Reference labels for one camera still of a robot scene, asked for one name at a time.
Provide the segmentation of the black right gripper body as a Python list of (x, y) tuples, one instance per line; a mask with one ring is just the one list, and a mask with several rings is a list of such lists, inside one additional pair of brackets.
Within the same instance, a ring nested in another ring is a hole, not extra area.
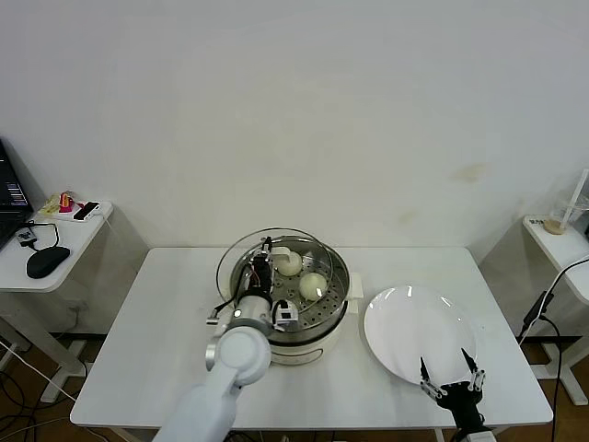
[(486, 429), (478, 404), (482, 400), (482, 388), (469, 387), (468, 381), (444, 384), (442, 397), (436, 403), (448, 410), (454, 418), (456, 428), (462, 433), (476, 433)]

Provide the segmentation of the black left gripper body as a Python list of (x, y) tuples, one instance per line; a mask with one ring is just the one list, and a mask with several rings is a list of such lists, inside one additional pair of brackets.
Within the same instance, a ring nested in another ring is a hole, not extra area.
[(247, 295), (271, 299), (274, 280), (274, 269), (271, 255), (260, 253), (254, 256), (249, 264), (251, 278), (248, 283)]

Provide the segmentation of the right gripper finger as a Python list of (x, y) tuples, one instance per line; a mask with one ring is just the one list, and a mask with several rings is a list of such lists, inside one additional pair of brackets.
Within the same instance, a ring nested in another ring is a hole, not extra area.
[(431, 399), (442, 399), (445, 396), (445, 391), (441, 387), (432, 382), (422, 357), (420, 358), (420, 374), (420, 386), (422, 391), (424, 391), (427, 394), (427, 396)]
[(483, 383), (486, 378), (485, 370), (479, 369), (475, 359), (471, 357), (464, 348), (461, 349), (461, 352), (471, 374), (468, 390), (482, 392)]

